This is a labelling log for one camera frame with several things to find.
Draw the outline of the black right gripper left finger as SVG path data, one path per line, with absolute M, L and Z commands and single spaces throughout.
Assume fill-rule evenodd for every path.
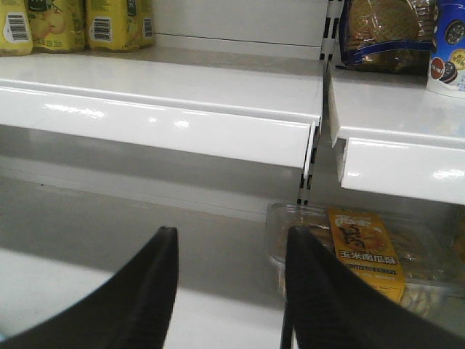
M 162 226 L 104 284 L 1 347 L 163 348 L 178 280 L 178 230 Z

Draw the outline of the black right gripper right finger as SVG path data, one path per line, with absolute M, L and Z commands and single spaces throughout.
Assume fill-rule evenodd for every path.
M 389 300 L 306 228 L 288 229 L 282 348 L 463 348 L 464 339 Z

